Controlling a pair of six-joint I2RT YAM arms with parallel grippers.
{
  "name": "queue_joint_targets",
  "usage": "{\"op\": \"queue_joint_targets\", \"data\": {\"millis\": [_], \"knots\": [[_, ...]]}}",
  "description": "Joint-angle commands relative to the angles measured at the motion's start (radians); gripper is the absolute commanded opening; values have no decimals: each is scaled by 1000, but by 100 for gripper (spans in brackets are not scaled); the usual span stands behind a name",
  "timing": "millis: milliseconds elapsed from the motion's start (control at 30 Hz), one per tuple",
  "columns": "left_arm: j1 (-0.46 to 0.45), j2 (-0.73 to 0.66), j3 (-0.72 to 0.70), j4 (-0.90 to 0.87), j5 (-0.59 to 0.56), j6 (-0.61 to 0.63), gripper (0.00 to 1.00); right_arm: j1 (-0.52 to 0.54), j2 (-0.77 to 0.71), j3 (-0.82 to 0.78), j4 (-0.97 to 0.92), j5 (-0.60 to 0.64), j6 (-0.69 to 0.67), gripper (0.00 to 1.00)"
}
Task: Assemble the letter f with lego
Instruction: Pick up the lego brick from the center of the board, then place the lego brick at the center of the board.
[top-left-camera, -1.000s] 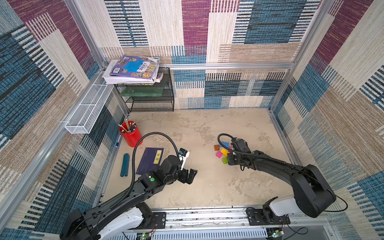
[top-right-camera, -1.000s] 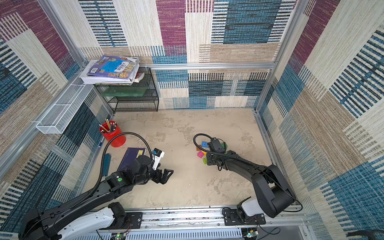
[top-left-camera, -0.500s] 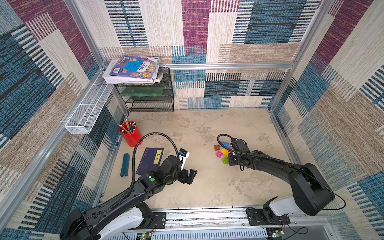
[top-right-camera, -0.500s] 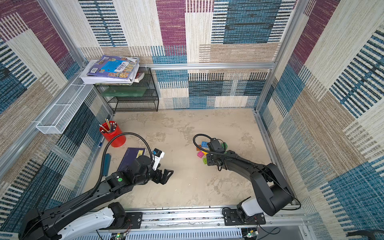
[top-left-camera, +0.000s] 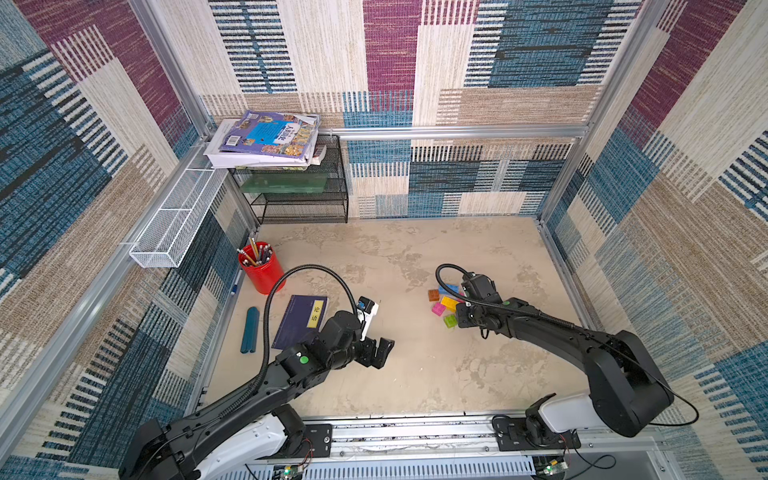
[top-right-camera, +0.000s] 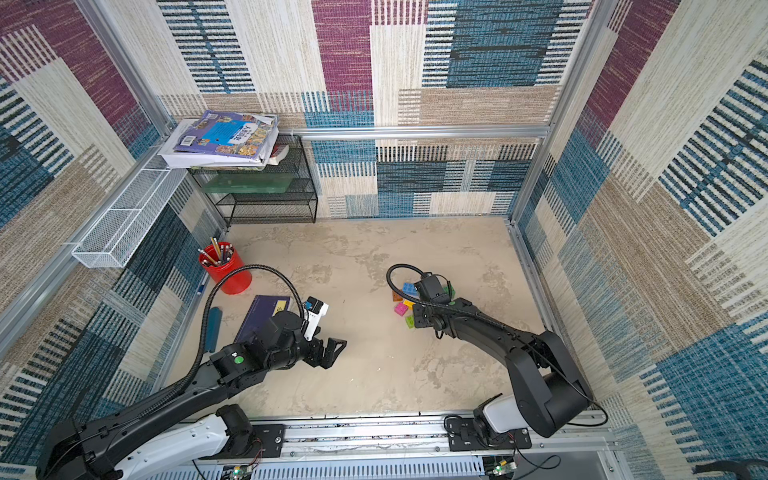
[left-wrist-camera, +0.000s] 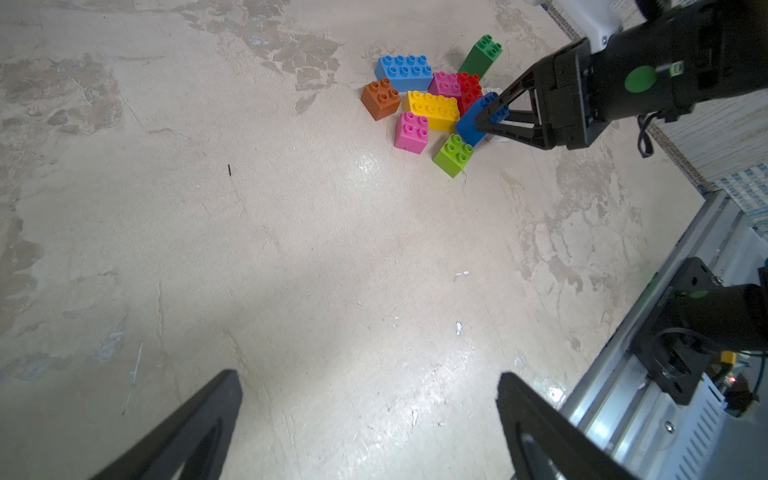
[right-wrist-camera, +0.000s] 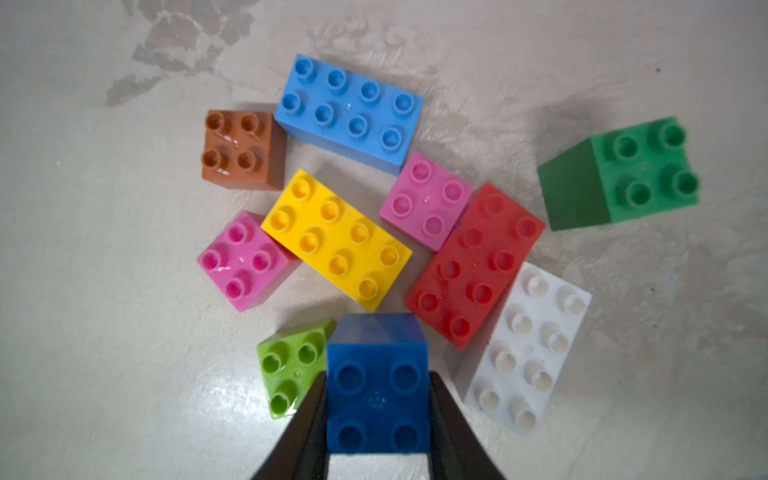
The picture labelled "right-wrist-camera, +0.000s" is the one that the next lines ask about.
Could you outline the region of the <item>dark blue square lego brick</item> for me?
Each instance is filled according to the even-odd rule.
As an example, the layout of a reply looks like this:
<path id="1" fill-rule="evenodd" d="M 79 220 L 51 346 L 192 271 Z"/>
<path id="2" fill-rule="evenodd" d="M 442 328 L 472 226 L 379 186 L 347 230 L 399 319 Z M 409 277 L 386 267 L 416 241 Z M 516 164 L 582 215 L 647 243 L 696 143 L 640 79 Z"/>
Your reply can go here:
<path id="1" fill-rule="evenodd" d="M 327 345 L 333 453 L 430 449 L 428 346 L 411 313 L 349 314 Z"/>

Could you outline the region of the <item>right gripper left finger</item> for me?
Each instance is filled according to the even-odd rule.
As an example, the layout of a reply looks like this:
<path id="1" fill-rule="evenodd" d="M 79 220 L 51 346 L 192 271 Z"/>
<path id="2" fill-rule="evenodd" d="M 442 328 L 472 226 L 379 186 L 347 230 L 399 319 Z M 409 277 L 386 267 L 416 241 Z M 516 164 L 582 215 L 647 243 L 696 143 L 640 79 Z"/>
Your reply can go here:
<path id="1" fill-rule="evenodd" d="M 325 480 L 329 458 L 326 373 L 320 372 L 276 446 L 251 479 Z"/>

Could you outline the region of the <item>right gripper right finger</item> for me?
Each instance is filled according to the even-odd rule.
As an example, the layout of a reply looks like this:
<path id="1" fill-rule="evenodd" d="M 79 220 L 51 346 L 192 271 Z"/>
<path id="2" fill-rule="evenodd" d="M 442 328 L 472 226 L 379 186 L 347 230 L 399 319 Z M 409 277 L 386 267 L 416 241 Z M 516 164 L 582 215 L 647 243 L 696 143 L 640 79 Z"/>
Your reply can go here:
<path id="1" fill-rule="evenodd" d="M 505 477 L 492 462 L 454 401 L 441 376 L 430 371 L 431 479 L 498 479 Z"/>

